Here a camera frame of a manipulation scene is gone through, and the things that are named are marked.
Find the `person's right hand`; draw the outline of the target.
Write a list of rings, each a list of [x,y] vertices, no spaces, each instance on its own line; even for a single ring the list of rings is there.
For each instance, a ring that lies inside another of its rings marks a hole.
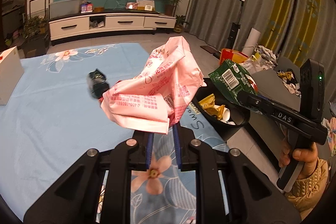
[[[317,145],[313,142],[311,144],[311,147],[308,149],[295,149],[291,156],[290,154],[291,146],[287,141],[287,138],[284,138],[282,141],[281,146],[281,152],[280,152],[280,158],[279,158],[279,166],[281,168],[284,168],[290,163],[291,159],[294,159],[296,161],[302,161],[304,162],[304,165],[302,167],[302,170],[300,174],[298,175],[298,180],[308,178],[311,176],[317,166],[318,161],[318,149]]]

